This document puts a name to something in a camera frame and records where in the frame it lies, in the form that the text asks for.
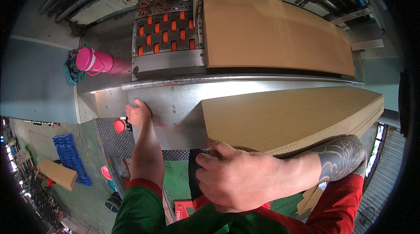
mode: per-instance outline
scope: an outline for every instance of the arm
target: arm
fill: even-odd
[[[356,136],[329,141],[285,160],[225,143],[213,143],[209,148],[218,157],[198,155],[196,161],[203,168],[196,176],[200,189],[219,212],[252,210],[321,182],[342,179],[366,158]]]
[[[126,106],[128,121],[142,129],[131,156],[131,179],[148,179],[160,188],[163,185],[165,167],[162,149],[157,141],[152,117],[147,106],[139,99],[134,99],[139,107]]]
[[[124,193],[112,234],[154,233],[165,227],[162,185],[165,175],[162,150],[147,106],[126,106],[129,123],[142,129],[131,156],[131,179]]]

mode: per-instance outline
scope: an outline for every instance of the stainless steel panel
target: stainless steel panel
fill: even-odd
[[[352,80],[328,78],[328,77],[317,77],[317,76],[299,76],[299,75],[276,75],[276,74],[249,74],[249,75],[194,75],[194,76],[177,76],[175,78],[168,79],[152,79],[142,80],[137,82],[131,82],[122,84],[121,89],[131,90],[138,88],[150,88],[160,87],[169,85],[184,85],[184,84],[203,84],[203,83],[216,83],[216,82],[228,82],[228,81],[306,81],[306,82],[338,82],[338,83],[349,83],[349,84],[360,84],[364,83]]]
[[[204,66],[203,49],[137,56],[132,58],[131,78],[137,81],[136,75],[139,72],[193,66]]]
[[[327,86],[362,87],[354,82],[338,81],[219,81],[134,89],[128,91],[128,99],[132,102],[134,98],[139,98],[148,105],[153,113],[153,123],[162,149],[180,150],[204,147],[203,142],[207,140],[203,132],[203,119],[197,114],[201,100],[262,91]],[[135,140],[140,131],[133,128]]]
[[[353,51],[384,47],[383,33],[376,23],[352,28],[346,32]]]
[[[126,115],[128,93],[121,87],[85,92],[79,94],[79,97],[99,118]]]
[[[372,13],[372,11],[370,10],[370,8],[364,8],[362,10],[355,11],[355,12],[349,13],[347,15],[344,15],[342,17],[333,19],[332,21],[330,21],[330,23],[332,23],[334,25],[339,25],[340,23],[343,23],[345,21],[349,21],[349,20],[352,20],[352,19],[355,19],[355,18],[359,18],[361,16],[369,15],[371,13]]]

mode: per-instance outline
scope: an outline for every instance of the corrugated cardboard edge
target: corrugated cardboard edge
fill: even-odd
[[[296,207],[297,207],[297,214],[300,216],[303,213],[305,213],[307,210],[313,210],[313,208],[315,207],[315,205],[318,203],[318,200],[321,198],[321,195],[323,194],[323,190],[320,189],[318,186],[314,187],[315,190],[313,191],[313,193],[311,194],[311,196],[309,198],[304,198],[303,200],[301,200],[299,203],[297,203]]]
[[[374,111],[370,109],[370,106],[373,104],[378,104],[378,106],[375,108]],[[296,142],[267,151],[266,153],[269,155],[275,155],[276,157],[281,158],[286,155],[292,155],[292,154],[296,154],[297,152],[302,152],[303,150],[310,148],[314,146],[315,144],[322,144],[343,135],[357,133],[356,135],[360,137],[367,131],[367,129],[369,129],[370,126],[373,125],[373,123],[375,123],[375,121],[379,118],[379,116],[381,116],[382,112],[383,112],[383,96],[381,95],[376,100],[371,102],[369,105],[365,106],[363,109],[361,109],[354,115],[349,116],[348,118],[334,124],[333,126],[330,126],[320,132],[317,132],[311,136],[308,136]],[[358,122],[358,120],[363,120],[364,117],[366,116],[370,116],[370,118],[365,123],[356,126],[356,129],[345,131],[346,127],[354,127],[354,126],[351,126],[350,124],[355,124]],[[336,133],[335,135],[331,136],[331,132],[337,131],[337,130],[341,130],[344,133]]]

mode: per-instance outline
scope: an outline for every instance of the corrugated metal wall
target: corrugated metal wall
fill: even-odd
[[[401,167],[405,138],[389,126],[378,166],[371,175],[354,220],[354,234],[362,234],[376,220],[391,193]]]

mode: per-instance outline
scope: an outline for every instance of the flat cardboard box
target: flat cardboard box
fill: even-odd
[[[347,33],[278,0],[203,0],[207,67],[275,67],[354,76]]]
[[[219,97],[200,105],[209,143],[287,157],[343,135],[362,136],[382,114],[383,96],[341,86]]]
[[[73,190],[74,183],[77,179],[76,171],[47,159],[41,160],[37,165],[37,168],[39,169],[39,172],[54,180],[60,186],[70,191]]]

